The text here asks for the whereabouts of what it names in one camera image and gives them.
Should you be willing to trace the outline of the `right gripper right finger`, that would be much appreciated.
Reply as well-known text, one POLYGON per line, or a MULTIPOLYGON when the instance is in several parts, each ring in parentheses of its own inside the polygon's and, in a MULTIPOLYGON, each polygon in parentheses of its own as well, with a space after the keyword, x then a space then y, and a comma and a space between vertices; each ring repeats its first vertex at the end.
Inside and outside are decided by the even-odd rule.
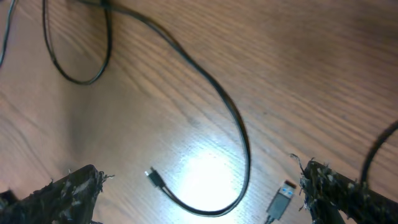
POLYGON ((397 202, 313 159, 299 167, 303 207, 313 223, 344 223, 343 212, 355 223, 397 224, 397 202))

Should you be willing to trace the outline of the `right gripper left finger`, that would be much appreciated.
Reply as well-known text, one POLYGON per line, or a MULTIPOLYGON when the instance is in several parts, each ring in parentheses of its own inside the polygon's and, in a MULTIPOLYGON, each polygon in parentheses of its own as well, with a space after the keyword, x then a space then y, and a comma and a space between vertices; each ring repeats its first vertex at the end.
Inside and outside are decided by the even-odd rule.
POLYGON ((1 193, 1 223, 94 223, 93 213, 103 184, 112 179, 92 164, 51 181, 18 199, 13 191, 1 193))

